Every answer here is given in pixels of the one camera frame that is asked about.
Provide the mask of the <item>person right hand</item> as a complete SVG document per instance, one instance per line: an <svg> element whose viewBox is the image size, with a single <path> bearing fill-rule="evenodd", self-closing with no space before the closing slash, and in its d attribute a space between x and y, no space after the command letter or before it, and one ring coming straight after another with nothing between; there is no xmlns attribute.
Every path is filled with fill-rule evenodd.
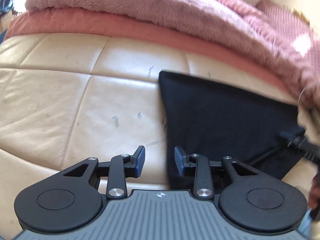
<svg viewBox="0 0 320 240"><path fill-rule="evenodd" d="M314 210L318 206L318 201L320 199L320 189L317 182L319 178L319 172L313 177L312 185L309 191L308 197L308 207Z"/></svg>

